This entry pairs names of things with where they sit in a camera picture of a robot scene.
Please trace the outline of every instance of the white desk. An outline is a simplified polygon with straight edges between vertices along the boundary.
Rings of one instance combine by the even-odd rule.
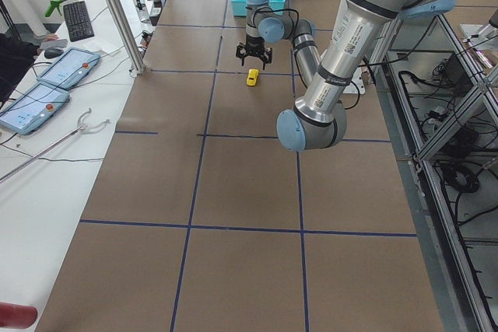
[[[91,19],[107,5],[104,0],[85,0]],[[134,36],[151,31],[149,23],[140,23],[132,0],[121,0]],[[92,22],[94,38],[69,43],[69,47],[89,49],[88,43],[104,41],[115,49],[123,45],[108,9]],[[68,39],[65,24],[57,34]],[[101,58],[100,63],[81,82],[93,81],[111,72],[128,57],[124,48]],[[36,65],[38,73],[46,65]],[[49,159],[100,159],[106,154],[117,119],[134,82],[129,60],[105,78],[71,91],[71,101],[38,131],[16,136],[7,145],[29,153],[38,153],[76,127],[78,117],[92,108],[88,124],[110,119],[101,132],[77,134],[50,151]],[[26,92],[36,79],[30,70],[18,90]],[[0,142],[12,133],[0,129]],[[27,157],[0,147],[0,175],[6,174]],[[101,161],[48,162],[37,160],[26,169],[0,184],[0,302],[35,306],[43,312],[48,296],[64,260],[68,245],[92,189]]]

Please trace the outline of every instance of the red cup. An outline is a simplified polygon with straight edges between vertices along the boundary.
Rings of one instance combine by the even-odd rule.
[[[32,306],[0,302],[0,327],[24,329],[37,320],[38,311]]]

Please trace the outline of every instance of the black mouse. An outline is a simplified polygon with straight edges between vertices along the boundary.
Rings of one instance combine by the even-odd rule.
[[[49,47],[45,50],[45,58],[56,58],[64,53],[64,50],[57,47]]]

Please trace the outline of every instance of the black keyboard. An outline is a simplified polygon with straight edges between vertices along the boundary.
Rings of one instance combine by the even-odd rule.
[[[71,42],[95,35],[93,34],[92,23],[84,1],[66,4],[62,7],[62,10],[64,11],[65,25],[68,27]]]

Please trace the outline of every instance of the yellow toy car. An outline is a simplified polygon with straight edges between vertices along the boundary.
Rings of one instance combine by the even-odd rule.
[[[258,74],[259,70],[257,69],[249,69],[249,72],[247,73],[247,81],[246,84],[248,86],[256,86],[256,82],[258,80]]]

